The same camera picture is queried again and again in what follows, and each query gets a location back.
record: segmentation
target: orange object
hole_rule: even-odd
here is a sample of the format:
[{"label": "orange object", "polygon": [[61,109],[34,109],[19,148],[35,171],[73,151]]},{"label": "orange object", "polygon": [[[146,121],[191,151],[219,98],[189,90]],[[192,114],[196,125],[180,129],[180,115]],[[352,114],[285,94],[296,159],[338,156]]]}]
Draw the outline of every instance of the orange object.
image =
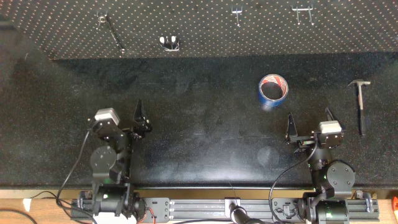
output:
[{"label": "orange object", "polygon": [[394,211],[394,215],[396,216],[397,222],[398,222],[398,198],[394,197],[392,200],[392,209]]}]

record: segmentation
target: tape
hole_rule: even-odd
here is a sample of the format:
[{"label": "tape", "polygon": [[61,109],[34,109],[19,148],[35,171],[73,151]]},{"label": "tape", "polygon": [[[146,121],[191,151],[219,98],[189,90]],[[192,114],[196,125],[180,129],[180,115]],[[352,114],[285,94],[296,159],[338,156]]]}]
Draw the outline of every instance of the tape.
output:
[{"label": "tape", "polygon": [[[273,99],[268,98],[262,92],[262,88],[261,87],[264,84],[269,83],[269,82],[273,82],[273,83],[278,84],[278,86],[282,90],[282,97],[280,97],[279,99],[273,100]],[[287,82],[280,75],[276,75],[276,74],[266,75],[264,78],[261,79],[261,81],[259,83],[259,99],[260,99],[260,102],[263,105],[267,105],[267,106],[270,106],[270,107],[274,107],[274,106],[280,105],[285,100],[288,92],[289,92],[289,87],[287,86]]]}]

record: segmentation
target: black table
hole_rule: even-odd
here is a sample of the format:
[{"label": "black table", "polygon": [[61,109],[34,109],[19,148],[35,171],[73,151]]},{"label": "black table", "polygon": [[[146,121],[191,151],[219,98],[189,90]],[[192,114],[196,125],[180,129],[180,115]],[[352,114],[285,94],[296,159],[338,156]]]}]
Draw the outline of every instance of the black table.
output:
[{"label": "black table", "polygon": [[[40,53],[1,55],[0,186],[58,187],[101,108],[131,121],[142,99],[153,132],[135,145],[131,180],[140,188],[268,188],[303,160],[283,144],[287,113],[307,135],[329,106],[346,125],[333,151],[356,169],[357,188],[398,186],[398,54],[273,55],[223,58],[82,59],[48,61]],[[286,101],[261,109],[259,80],[269,73],[289,84]],[[356,78],[363,90],[368,135],[357,125]],[[91,137],[69,188],[90,187]],[[302,166],[279,187],[310,188]]]}]

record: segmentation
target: wooden floor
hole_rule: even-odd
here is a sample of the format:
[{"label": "wooden floor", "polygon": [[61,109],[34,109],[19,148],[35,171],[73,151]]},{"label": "wooden floor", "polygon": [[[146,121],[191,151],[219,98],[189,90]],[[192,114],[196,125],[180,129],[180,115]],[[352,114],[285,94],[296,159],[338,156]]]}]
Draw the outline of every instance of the wooden floor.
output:
[{"label": "wooden floor", "polygon": [[[36,191],[28,191],[28,192],[19,192],[16,194],[15,192],[8,192],[9,197],[19,197],[19,198],[27,198],[31,197],[40,192],[40,190]],[[65,191],[63,195],[77,195],[77,191]],[[219,190],[206,190],[206,197],[203,196],[203,192],[201,190],[196,191],[181,191],[179,190],[179,194],[173,194],[173,190],[171,191],[141,191],[142,197],[169,197],[174,199],[181,198],[224,198],[224,197],[233,197],[233,191],[223,190],[223,194],[220,193]],[[246,199],[267,199],[267,191],[249,191],[249,190],[236,190],[235,192],[237,197],[246,198]],[[0,191],[0,198],[4,198],[7,195],[7,191]],[[275,192],[275,197],[299,197],[302,195],[301,191],[283,191],[278,190]],[[26,212],[24,205],[22,203],[23,199],[11,199],[4,198],[0,199],[0,208],[10,208],[14,210],[19,210],[21,212]],[[392,202],[391,200],[379,200],[379,209],[380,209],[380,222],[375,223],[393,223],[397,224],[397,220],[394,216],[394,212],[392,211]],[[30,203],[30,211],[28,213],[38,224],[51,224],[51,223],[75,223],[71,221],[63,212],[62,209],[58,208],[55,204],[54,199],[33,199]],[[11,213],[11,212],[0,212],[0,223],[18,223],[25,224],[31,223],[29,219],[26,217]]]}]

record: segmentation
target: hammer handle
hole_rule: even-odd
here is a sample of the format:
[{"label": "hammer handle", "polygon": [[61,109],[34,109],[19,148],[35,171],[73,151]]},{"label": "hammer handle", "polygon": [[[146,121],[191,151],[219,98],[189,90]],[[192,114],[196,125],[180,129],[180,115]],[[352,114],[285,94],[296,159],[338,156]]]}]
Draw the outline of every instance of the hammer handle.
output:
[{"label": "hammer handle", "polygon": [[358,112],[359,112],[359,115],[358,115],[358,117],[359,117],[359,134],[364,136],[365,135],[365,131],[366,131],[366,128],[365,128],[365,112],[364,112],[364,110],[358,110]]}]

